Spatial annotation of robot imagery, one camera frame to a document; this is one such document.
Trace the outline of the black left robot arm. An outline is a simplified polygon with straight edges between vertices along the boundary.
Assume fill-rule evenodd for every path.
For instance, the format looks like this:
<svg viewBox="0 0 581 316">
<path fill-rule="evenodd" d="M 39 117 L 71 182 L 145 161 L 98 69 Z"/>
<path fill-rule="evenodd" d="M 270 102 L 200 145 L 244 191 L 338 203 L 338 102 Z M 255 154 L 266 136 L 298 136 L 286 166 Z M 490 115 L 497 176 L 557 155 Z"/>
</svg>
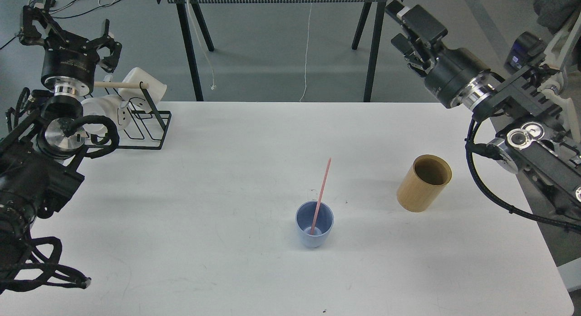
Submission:
<svg viewBox="0 0 581 316">
<path fill-rule="evenodd" d="M 24 6 L 17 38 L 45 50 L 44 90 L 23 88 L 6 112 L 8 136 L 1 140 L 1 291 L 40 286 L 89 287 L 91 279 L 60 264 L 62 243 L 31 237 L 36 219 L 47 219 L 70 201 L 84 181 L 84 158 L 100 158 L 119 145 L 118 128 L 106 116 L 84 115 L 81 98 L 93 92 L 99 66 L 112 73 L 122 45 L 103 23 L 103 34 L 87 39 L 67 32 L 48 6 Z"/>
</svg>

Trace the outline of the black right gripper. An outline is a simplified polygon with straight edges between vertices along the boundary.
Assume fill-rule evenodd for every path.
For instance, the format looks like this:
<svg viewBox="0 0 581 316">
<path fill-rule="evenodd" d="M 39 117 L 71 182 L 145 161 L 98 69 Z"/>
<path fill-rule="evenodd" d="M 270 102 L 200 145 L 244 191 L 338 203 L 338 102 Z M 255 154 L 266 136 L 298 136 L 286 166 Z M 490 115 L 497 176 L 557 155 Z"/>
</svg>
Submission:
<svg viewBox="0 0 581 316">
<path fill-rule="evenodd" d="M 424 78 L 425 88 L 447 109 L 459 105 L 461 90 L 490 68 L 466 48 L 444 49 L 443 38 L 448 29 L 423 6 L 411 8 L 394 0 L 385 12 L 404 32 L 391 39 L 403 55 L 409 69 Z M 432 58 L 438 55 L 435 66 Z"/>
</svg>

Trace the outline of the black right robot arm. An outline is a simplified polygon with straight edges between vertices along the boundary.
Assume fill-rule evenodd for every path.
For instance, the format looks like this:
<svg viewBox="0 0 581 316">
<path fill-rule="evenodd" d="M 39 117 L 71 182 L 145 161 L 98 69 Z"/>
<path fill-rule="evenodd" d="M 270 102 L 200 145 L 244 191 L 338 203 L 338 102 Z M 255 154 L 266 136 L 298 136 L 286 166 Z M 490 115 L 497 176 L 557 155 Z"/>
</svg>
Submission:
<svg viewBox="0 0 581 316">
<path fill-rule="evenodd" d="M 559 57 L 530 32 L 514 41 L 505 67 L 507 79 L 492 72 L 464 48 L 443 43 L 448 29 L 422 6 L 390 2 L 386 14 L 403 32 L 391 39 L 410 69 L 447 109 L 463 105 L 472 113 L 465 138 L 468 168 L 475 184 L 493 203 L 511 214 L 580 233 L 580 130 L 573 103 L 558 95 L 565 57 L 578 42 L 580 18 L 562 29 Z M 507 171 L 524 173 L 553 206 L 561 221 L 525 212 L 496 196 L 482 182 L 474 154 L 494 159 Z"/>
</svg>

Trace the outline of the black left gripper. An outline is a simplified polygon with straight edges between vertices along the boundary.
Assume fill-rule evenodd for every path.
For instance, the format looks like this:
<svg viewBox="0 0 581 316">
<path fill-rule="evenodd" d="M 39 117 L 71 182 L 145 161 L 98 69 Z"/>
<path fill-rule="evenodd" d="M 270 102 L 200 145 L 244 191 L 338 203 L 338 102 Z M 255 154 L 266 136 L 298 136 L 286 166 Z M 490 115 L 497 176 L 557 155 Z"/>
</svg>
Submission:
<svg viewBox="0 0 581 316">
<path fill-rule="evenodd" d="M 107 73 L 118 67 L 122 44 L 109 33 L 110 20 L 103 21 L 103 35 L 87 41 L 86 53 L 68 49 L 64 31 L 44 8 L 23 6 L 20 14 L 18 41 L 25 46 L 41 46 L 45 50 L 41 83 L 53 91 L 57 81 L 71 81 L 80 95 L 93 92 L 96 66 Z M 100 49 L 108 55 L 100 57 Z"/>
</svg>

